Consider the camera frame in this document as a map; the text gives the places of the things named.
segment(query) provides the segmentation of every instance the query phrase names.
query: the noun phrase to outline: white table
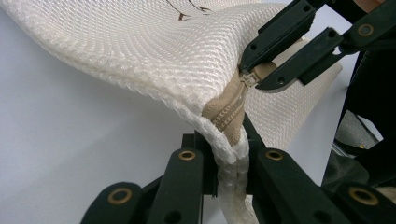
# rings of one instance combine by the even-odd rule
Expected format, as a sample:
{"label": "white table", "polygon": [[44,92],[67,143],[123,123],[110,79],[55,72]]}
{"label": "white table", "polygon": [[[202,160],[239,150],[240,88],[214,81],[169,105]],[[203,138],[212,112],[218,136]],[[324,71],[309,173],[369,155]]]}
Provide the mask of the white table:
{"label": "white table", "polygon": [[[325,7],[307,36],[327,26],[349,24]],[[317,184],[355,59],[288,149]],[[162,103],[58,61],[0,9],[0,223],[79,223],[102,189],[162,175],[183,133],[193,129]],[[204,207],[204,223],[225,223],[217,200]]]}

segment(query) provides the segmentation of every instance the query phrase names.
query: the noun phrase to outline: beige zipper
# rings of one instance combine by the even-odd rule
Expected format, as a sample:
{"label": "beige zipper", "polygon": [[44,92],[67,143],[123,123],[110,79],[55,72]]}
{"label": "beige zipper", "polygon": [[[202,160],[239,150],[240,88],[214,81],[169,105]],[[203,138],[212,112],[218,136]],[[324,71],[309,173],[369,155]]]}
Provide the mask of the beige zipper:
{"label": "beige zipper", "polygon": [[236,145],[240,139],[248,89],[275,69],[273,63],[262,63],[257,65],[251,74],[242,76],[239,74],[239,69],[236,69],[223,94],[205,105],[202,116],[210,119],[218,130],[225,134],[231,146]]}

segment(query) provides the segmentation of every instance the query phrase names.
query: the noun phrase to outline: white woven fabric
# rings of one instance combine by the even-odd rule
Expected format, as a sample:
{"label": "white woven fabric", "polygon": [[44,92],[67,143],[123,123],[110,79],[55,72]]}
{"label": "white woven fabric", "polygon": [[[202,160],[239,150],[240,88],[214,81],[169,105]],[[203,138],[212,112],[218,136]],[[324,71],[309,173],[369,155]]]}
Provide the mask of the white woven fabric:
{"label": "white woven fabric", "polygon": [[[257,223],[245,204],[246,132],[242,129],[239,143],[231,147],[201,113],[222,94],[257,30],[283,5],[259,0],[0,0],[0,6],[61,61],[174,109],[213,147],[227,221]],[[283,93],[249,91],[247,113],[267,146],[286,147],[339,71],[334,67],[308,86],[296,83]]]}

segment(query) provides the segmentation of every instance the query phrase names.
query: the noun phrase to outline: zipper teeth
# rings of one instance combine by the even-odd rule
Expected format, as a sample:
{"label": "zipper teeth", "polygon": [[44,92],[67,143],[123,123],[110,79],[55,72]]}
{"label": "zipper teeth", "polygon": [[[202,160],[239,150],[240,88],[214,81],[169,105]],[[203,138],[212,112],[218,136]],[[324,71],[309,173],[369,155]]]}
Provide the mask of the zipper teeth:
{"label": "zipper teeth", "polygon": [[241,82],[238,91],[233,96],[233,100],[211,120],[218,127],[219,131],[224,131],[243,108],[245,102],[244,93],[246,90],[245,84]]}

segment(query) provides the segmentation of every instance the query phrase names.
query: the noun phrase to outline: brass ring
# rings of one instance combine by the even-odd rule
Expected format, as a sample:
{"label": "brass ring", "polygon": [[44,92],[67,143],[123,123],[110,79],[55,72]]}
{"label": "brass ring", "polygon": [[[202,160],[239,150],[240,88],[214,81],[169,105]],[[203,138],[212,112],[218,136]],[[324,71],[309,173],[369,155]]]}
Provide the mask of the brass ring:
{"label": "brass ring", "polygon": [[[116,199],[114,196],[120,192],[126,193],[125,197],[121,199]],[[129,200],[131,200],[131,198],[132,198],[132,191],[130,189],[118,188],[111,191],[111,193],[107,196],[107,201],[111,204],[119,205],[128,202]]]}
{"label": "brass ring", "polygon": [[265,156],[268,159],[271,159],[273,161],[281,161],[281,160],[283,160],[283,154],[278,152],[278,151],[275,151],[275,150],[269,150],[269,151],[265,152]]}
{"label": "brass ring", "polygon": [[358,34],[361,36],[369,36],[374,32],[374,27],[371,24],[363,24],[358,28]]}
{"label": "brass ring", "polygon": [[178,157],[183,161],[191,161],[195,158],[195,153],[192,151],[182,151],[178,153]]}
{"label": "brass ring", "polygon": [[379,203],[376,196],[366,189],[350,187],[348,193],[354,200],[366,205],[377,205]]}

